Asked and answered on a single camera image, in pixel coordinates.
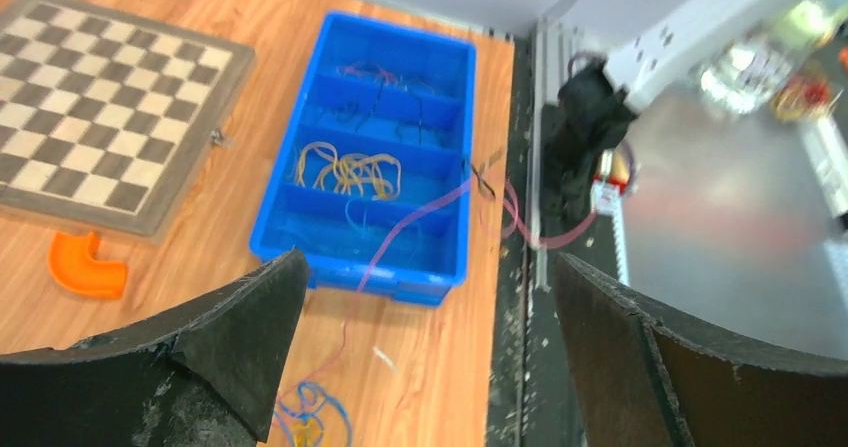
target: red wire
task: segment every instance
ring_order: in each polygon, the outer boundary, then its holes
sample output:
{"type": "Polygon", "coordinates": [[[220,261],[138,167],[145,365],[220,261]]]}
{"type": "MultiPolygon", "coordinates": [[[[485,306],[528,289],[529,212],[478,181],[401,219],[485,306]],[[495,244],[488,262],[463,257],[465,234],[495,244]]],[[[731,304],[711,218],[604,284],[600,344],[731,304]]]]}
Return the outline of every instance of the red wire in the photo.
{"type": "MultiPolygon", "coordinates": [[[[392,228],[392,230],[383,240],[383,243],[380,245],[380,248],[377,249],[377,252],[374,254],[374,257],[372,257],[371,262],[365,269],[365,273],[363,274],[362,279],[360,280],[359,285],[356,288],[356,292],[361,293],[365,289],[365,284],[371,278],[372,271],[377,266],[377,263],[380,261],[383,254],[385,254],[386,250],[389,248],[389,245],[391,245],[392,241],[394,241],[395,237],[400,234],[401,230],[403,230],[412,222],[415,222],[416,220],[420,219],[421,217],[424,217],[425,215],[431,212],[439,210],[459,199],[464,193],[470,190],[471,182],[471,179],[466,180],[456,189],[452,190],[451,192],[448,192],[447,194],[443,195],[442,197],[439,197],[436,200],[433,200],[421,206],[420,208],[418,208],[418,210],[412,212],[411,214],[404,217],[400,222],[398,222],[397,225],[392,228]]],[[[565,245],[568,245],[581,234],[583,234],[583,232],[586,231],[586,229],[589,227],[589,225],[592,223],[596,216],[596,212],[593,211],[588,217],[586,217],[586,219],[584,219],[577,227],[572,229],[570,232],[566,232],[556,237],[542,237],[534,239],[532,234],[530,233],[530,229],[520,218],[520,210],[518,208],[518,195],[515,191],[515,187],[512,186],[512,183],[509,181],[509,179],[506,179],[505,181],[505,194],[506,195],[504,195],[503,199],[504,209],[506,209],[510,216],[512,216],[512,223],[509,227],[505,229],[504,234],[510,235],[515,230],[518,230],[531,245],[537,246],[536,248],[558,249],[564,247],[565,245]]],[[[318,374],[324,372],[325,370],[329,369],[333,364],[335,364],[339,360],[339,358],[341,358],[341,355],[344,352],[345,347],[347,346],[348,320],[352,317],[355,317],[356,313],[359,310],[360,301],[361,296],[357,296],[356,299],[354,299],[353,311],[351,312],[351,315],[346,316],[344,321],[342,322],[342,341],[341,345],[339,345],[339,348],[330,357],[329,360],[327,360],[320,367],[306,375],[303,380],[301,380],[301,382],[313,378],[318,374]]],[[[292,387],[280,394],[277,397],[278,401],[282,402],[283,397],[294,391],[294,389],[297,388],[298,384],[300,384],[300,382],[296,382],[292,385],[292,387]]]]}

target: wooden table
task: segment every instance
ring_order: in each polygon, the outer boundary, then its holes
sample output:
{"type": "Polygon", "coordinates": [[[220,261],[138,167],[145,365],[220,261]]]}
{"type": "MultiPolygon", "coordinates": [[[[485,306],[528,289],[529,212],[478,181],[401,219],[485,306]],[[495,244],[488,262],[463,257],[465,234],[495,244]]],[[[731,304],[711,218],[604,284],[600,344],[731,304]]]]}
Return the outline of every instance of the wooden table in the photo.
{"type": "MultiPolygon", "coordinates": [[[[11,0],[0,0],[0,7],[11,0]]],[[[143,319],[215,289],[257,265],[248,236],[285,133],[325,13],[357,12],[470,38],[478,48],[475,163],[505,148],[512,45],[360,0],[85,0],[252,45],[257,68],[217,149],[157,248],[104,240],[104,258],[125,260],[130,280],[120,301],[75,297],[47,271],[54,231],[0,219],[0,352],[52,346],[143,319]]],[[[503,164],[493,182],[502,185],[503,164]]],[[[499,204],[474,198],[483,221],[500,225],[499,204]]],[[[488,399],[499,240],[472,228],[469,281],[438,310],[361,296],[339,362],[315,378],[343,402],[355,445],[482,445],[488,399]],[[386,361],[377,355],[384,353],[386,361]]],[[[356,296],[310,293],[283,378],[288,388],[341,343],[341,322],[356,296]]],[[[327,421],[324,445],[343,445],[342,424],[327,421]]],[[[270,445],[284,445],[274,429],[270,445]]]]}

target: metal surface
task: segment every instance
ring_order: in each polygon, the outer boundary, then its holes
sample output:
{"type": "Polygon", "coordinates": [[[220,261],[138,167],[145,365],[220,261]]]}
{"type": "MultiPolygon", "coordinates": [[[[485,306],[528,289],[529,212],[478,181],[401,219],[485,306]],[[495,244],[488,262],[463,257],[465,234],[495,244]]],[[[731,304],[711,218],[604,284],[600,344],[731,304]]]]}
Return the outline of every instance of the metal surface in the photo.
{"type": "MultiPolygon", "coordinates": [[[[552,26],[535,38],[527,210],[537,234],[541,107],[555,102],[571,52],[587,48],[572,37],[552,26]]],[[[627,137],[641,164],[623,202],[628,284],[739,334],[848,359],[848,289],[834,262],[848,248],[813,168],[822,159],[805,150],[805,134],[826,137],[813,127],[768,112],[722,118],[684,93],[663,94],[627,137]]],[[[548,257],[536,253],[531,288],[550,289],[548,257]]]]}

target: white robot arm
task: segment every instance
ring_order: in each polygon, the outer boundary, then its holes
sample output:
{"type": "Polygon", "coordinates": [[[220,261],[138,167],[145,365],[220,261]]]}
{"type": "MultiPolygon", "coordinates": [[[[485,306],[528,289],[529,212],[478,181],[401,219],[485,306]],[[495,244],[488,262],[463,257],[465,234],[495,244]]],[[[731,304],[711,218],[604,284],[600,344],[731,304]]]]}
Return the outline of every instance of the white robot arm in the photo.
{"type": "Polygon", "coordinates": [[[605,59],[596,59],[563,85],[557,97],[565,120],[543,151],[543,182],[556,189],[566,225],[589,214],[592,178],[604,152],[675,80],[731,42],[803,0],[689,0],[605,59]]]}
{"type": "Polygon", "coordinates": [[[789,11],[802,0],[688,0],[668,17],[612,52],[604,74],[613,89],[627,92],[635,113],[704,59],[722,51],[760,21],[789,11]]]}

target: blue wire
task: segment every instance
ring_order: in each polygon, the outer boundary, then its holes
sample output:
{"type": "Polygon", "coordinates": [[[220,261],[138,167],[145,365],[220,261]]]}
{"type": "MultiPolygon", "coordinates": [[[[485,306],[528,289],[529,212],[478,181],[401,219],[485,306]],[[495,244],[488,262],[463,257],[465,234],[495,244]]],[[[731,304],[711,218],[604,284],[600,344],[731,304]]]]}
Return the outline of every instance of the blue wire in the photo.
{"type": "MultiPolygon", "coordinates": [[[[345,423],[345,427],[347,428],[347,442],[345,445],[347,447],[352,447],[353,445],[353,423],[350,421],[348,417],[347,411],[344,406],[338,399],[335,397],[331,397],[327,394],[327,391],[324,388],[316,383],[311,381],[304,381],[297,385],[297,395],[300,398],[300,413],[293,411],[292,409],[286,407],[285,404],[280,399],[277,399],[277,406],[289,417],[303,421],[305,424],[308,424],[310,420],[314,421],[318,424],[319,432],[318,438],[312,443],[312,447],[318,447],[321,444],[321,441],[324,439],[324,422],[318,417],[318,413],[320,413],[321,409],[324,408],[325,405],[330,405],[341,416],[342,420],[345,423]]],[[[286,425],[285,421],[282,419],[282,416],[274,410],[274,416],[277,418],[277,421],[283,428],[286,437],[289,440],[289,444],[294,447],[294,437],[291,434],[291,431],[286,425]]]]}
{"type": "Polygon", "coordinates": [[[289,429],[289,426],[286,425],[286,422],[283,420],[283,417],[280,415],[279,412],[277,412],[276,409],[274,409],[274,417],[276,417],[277,422],[280,423],[280,427],[283,429],[283,433],[286,435],[286,439],[288,439],[289,445],[294,447],[294,437],[291,435],[291,430],[289,429]]]}

